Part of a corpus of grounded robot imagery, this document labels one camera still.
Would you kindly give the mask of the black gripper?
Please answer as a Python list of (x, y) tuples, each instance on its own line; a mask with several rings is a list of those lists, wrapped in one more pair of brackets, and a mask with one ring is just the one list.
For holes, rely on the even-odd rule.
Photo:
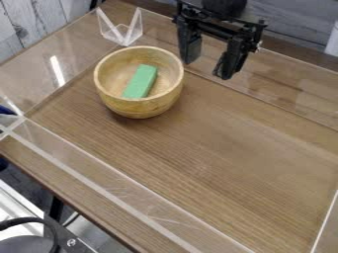
[[(248, 37), (249, 51), (255, 52), (261, 43), (267, 22), (247, 9), (248, 0), (176, 0), (176, 12), (184, 18), (217, 27), (227, 34)], [(201, 50), (200, 31), (189, 24), (177, 26), (179, 56), (185, 64), (196, 60)], [(245, 42), (232, 38), (227, 43), (212, 74), (228, 80), (240, 71), (248, 55)]]

